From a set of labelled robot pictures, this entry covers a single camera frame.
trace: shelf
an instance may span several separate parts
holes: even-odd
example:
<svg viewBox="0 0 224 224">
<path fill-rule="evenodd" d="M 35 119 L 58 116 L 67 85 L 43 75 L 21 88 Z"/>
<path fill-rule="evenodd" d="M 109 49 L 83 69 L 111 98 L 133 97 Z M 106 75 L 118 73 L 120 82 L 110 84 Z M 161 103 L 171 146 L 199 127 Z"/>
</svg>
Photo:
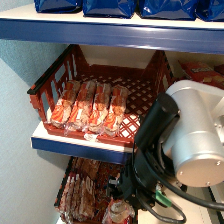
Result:
<svg viewBox="0 0 224 224">
<path fill-rule="evenodd" d="M 224 23 L 41 14 L 30 4 L 0 13 L 0 39 L 224 54 Z"/>
<path fill-rule="evenodd" d="M 31 145 L 34 149 L 117 164 L 124 164 L 132 152 L 122 146 L 49 135 L 42 122 L 31 136 Z"/>
</svg>

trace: blue shelf trim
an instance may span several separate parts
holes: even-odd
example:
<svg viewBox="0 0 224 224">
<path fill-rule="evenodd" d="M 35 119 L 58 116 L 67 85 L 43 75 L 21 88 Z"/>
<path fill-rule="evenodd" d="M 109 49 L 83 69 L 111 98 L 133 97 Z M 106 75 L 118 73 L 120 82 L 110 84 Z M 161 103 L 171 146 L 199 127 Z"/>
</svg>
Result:
<svg viewBox="0 0 224 224">
<path fill-rule="evenodd" d="M 0 39 L 224 54 L 224 29 L 0 19 Z"/>
<path fill-rule="evenodd" d="M 78 156 L 87 159 L 95 159 L 103 162 L 125 164 L 131 153 L 122 153 L 65 142 L 55 142 L 48 139 L 31 137 L 32 147 L 44 151 L 60 153 L 69 156 Z"/>
</svg>

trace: white wall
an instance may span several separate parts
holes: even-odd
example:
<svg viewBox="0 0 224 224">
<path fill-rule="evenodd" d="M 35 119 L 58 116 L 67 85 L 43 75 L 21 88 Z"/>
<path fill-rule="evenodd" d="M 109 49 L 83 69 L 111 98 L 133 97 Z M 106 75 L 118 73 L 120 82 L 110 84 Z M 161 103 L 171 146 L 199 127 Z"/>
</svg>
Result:
<svg viewBox="0 0 224 224">
<path fill-rule="evenodd" d="M 0 10 L 32 1 L 0 1 Z M 54 224 L 68 156 L 34 150 L 39 123 L 26 91 L 65 45 L 0 40 L 0 224 Z"/>
</svg>

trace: plastic crate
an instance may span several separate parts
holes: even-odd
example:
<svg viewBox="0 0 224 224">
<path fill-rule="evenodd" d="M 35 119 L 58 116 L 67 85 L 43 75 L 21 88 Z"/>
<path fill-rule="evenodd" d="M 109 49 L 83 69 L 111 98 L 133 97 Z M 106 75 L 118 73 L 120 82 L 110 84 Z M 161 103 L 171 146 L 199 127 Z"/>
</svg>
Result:
<svg viewBox="0 0 224 224">
<path fill-rule="evenodd" d="M 56 76 L 62 67 L 65 72 L 57 80 Z M 133 145 L 134 135 L 139 128 L 139 115 L 146 114 L 157 94 L 165 91 L 175 80 L 164 51 L 156 51 L 145 69 L 97 64 L 90 66 L 81 48 L 78 45 L 70 45 L 27 92 L 33 108 L 38 110 L 49 134 L 64 136 L 64 130 L 47 122 L 42 95 L 45 93 L 52 112 L 57 103 L 53 99 L 52 85 L 59 98 L 64 84 L 70 79 L 81 81 L 97 79 L 102 83 L 111 83 L 112 86 L 120 84 L 130 90 L 119 135 L 114 138 L 105 135 L 97 137 L 102 143 L 125 147 Z M 78 131 L 69 132 L 66 137 L 84 140 L 84 134 Z"/>
<path fill-rule="evenodd" d="M 77 173 L 79 170 L 72 170 L 72 162 L 74 157 L 70 158 L 70 161 L 68 163 L 67 169 L 65 171 L 64 178 L 62 180 L 60 189 L 58 191 L 58 195 L 56 197 L 54 207 L 57 212 L 60 212 L 59 207 L 62 200 L 62 195 L 66 187 L 66 183 L 68 180 L 68 177 L 72 175 L 73 173 Z M 95 212 L 94 212 L 94 218 L 92 220 L 86 220 L 83 222 L 79 222 L 78 220 L 74 220 L 73 224 L 100 224 L 102 223 L 102 219 L 105 213 L 105 210 L 109 204 L 110 198 L 106 196 L 106 186 L 108 181 L 108 176 L 117 176 L 117 174 L 120 172 L 120 169 L 122 168 L 122 165 L 118 164 L 112 164 L 112 163 L 106 163 L 101 162 L 99 166 L 99 170 L 97 172 L 97 177 L 95 182 Z M 61 214 L 61 219 L 64 221 L 65 217 Z M 132 223 L 132 219 L 129 217 L 129 224 Z"/>
</svg>

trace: snack package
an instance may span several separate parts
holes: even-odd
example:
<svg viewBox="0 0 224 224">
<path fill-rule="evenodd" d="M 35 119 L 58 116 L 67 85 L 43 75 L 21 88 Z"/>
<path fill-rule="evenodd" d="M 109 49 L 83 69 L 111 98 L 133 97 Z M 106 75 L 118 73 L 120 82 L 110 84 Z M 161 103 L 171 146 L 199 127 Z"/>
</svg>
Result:
<svg viewBox="0 0 224 224">
<path fill-rule="evenodd" d="M 70 182 L 71 182 L 71 177 L 68 176 L 64 191 L 62 193 L 61 202 L 60 202 L 60 205 L 58 207 L 59 212 L 63 213 L 63 214 L 66 211 L 66 198 L 67 198 L 67 193 L 68 193 L 68 190 L 69 190 Z"/>
<path fill-rule="evenodd" d="M 124 200 L 111 200 L 104 214 L 102 224 L 126 224 L 128 217 L 134 218 L 135 211 Z"/>
<path fill-rule="evenodd" d="M 116 136 L 119 132 L 126 110 L 128 93 L 129 91 L 126 87 L 117 85 L 113 88 L 109 113 L 103 125 L 104 133 L 111 137 Z"/>
<path fill-rule="evenodd" d="M 85 160 L 84 158 L 77 157 L 77 160 L 76 160 L 76 163 L 75 163 L 75 168 L 79 169 L 82 166 L 84 160 Z"/>
<path fill-rule="evenodd" d="M 87 176 L 82 183 L 82 197 L 79 206 L 79 221 L 92 219 L 95 209 L 95 184 Z"/>
<path fill-rule="evenodd" d="M 81 85 L 78 97 L 66 126 L 65 135 L 67 131 L 81 131 L 88 125 L 89 117 L 92 112 L 95 90 L 96 82 L 94 81 L 87 81 Z"/>
<path fill-rule="evenodd" d="M 99 170 L 99 166 L 100 161 L 96 161 L 93 159 L 85 159 L 82 164 L 81 170 L 85 172 L 91 180 L 95 180 L 97 172 Z"/>
<path fill-rule="evenodd" d="M 80 204 L 80 186 L 81 186 L 81 178 L 79 174 L 76 174 L 75 184 L 74 184 L 74 190 L 72 195 L 72 202 L 71 202 L 71 214 L 74 219 L 78 218 L 77 211 L 79 210 L 79 204 Z"/>
<path fill-rule="evenodd" d="M 75 185 L 75 174 L 72 175 L 71 177 L 71 182 L 69 185 L 68 193 L 66 195 L 66 211 L 65 211 L 65 219 L 68 223 L 73 222 L 73 217 L 71 213 L 71 203 L 72 203 L 72 196 L 73 196 L 73 191 L 74 191 L 74 185 Z"/>
<path fill-rule="evenodd" d="M 51 123 L 57 128 L 64 128 L 75 102 L 76 95 L 80 88 L 80 82 L 71 80 L 65 85 L 62 96 L 59 98 L 51 115 Z"/>
<path fill-rule="evenodd" d="M 84 16 L 131 18 L 137 0 L 83 0 Z"/>
<path fill-rule="evenodd" d="M 34 0 L 37 12 L 75 12 L 82 8 L 82 0 Z"/>
<path fill-rule="evenodd" d="M 202 62 L 181 63 L 186 77 L 195 82 L 224 89 L 224 77 Z"/>
<path fill-rule="evenodd" d="M 204 21 L 224 21 L 224 1 L 199 0 L 196 10 L 197 16 Z"/>
<path fill-rule="evenodd" d="M 111 85 L 97 83 L 93 104 L 93 112 L 89 118 L 89 130 L 97 134 L 102 133 L 103 122 L 108 115 Z"/>
<path fill-rule="evenodd" d="M 139 0 L 142 18 L 195 20 L 198 0 Z"/>
</svg>

